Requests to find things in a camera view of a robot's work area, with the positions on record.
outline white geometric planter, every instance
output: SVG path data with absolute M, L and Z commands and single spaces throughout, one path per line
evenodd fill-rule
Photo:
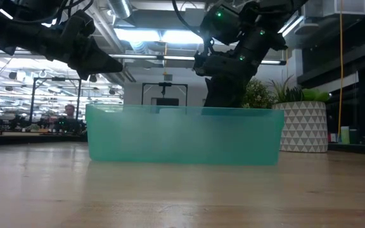
M 326 105 L 319 101 L 275 104 L 285 111 L 281 133 L 281 151 L 325 153 L 328 151 Z

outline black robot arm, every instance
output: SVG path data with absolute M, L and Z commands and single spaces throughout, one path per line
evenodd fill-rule
M 90 74 L 122 71 L 122 64 L 90 37 L 95 26 L 85 10 L 78 10 L 56 26 L 41 25 L 60 19 L 63 10 L 72 7 L 66 4 L 67 0 L 0 0 L 0 49 L 14 55 L 20 47 L 51 61 L 65 62 L 84 80 Z
M 174 10 L 181 19 L 175 1 Z M 270 48 L 277 51 L 287 48 L 278 31 L 307 1 L 250 1 L 241 11 L 220 1 L 210 8 L 200 31 L 193 31 L 204 40 L 203 52 L 195 55 L 194 70 L 199 76 L 212 77 L 206 79 L 208 96 L 205 106 L 241 106 L 245 86 L 257 73 Z M 228 52 L 217 52 L 212 48 L 214 39 L 225 45 L 238 44 Z

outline translucent plastic bin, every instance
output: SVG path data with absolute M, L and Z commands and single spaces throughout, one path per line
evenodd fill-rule
M 94 161 L 274 165 L 284 112 L 241 108 L 87 105 Z

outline desk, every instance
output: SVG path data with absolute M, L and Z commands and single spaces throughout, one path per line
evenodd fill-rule
M 0 146 L 0 227 L 365 227 L 365 155 L 227 167 L 96 163 L 87 152 Z

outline potted plant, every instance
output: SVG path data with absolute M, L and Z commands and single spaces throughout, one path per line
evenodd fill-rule
M 285 126 L 281 133 L 281 151 L 325 153 L 328 150 L 328 126 L 325 101 L 327 92 L 317 89 L 289 88 L 271 81 L 277 103 L 273 109 L 285 111 Z
M 266 85 L 252 78 L 246 86 L 246 94 L 242 101 L 243 108 L 272 108 L 274 96 Z

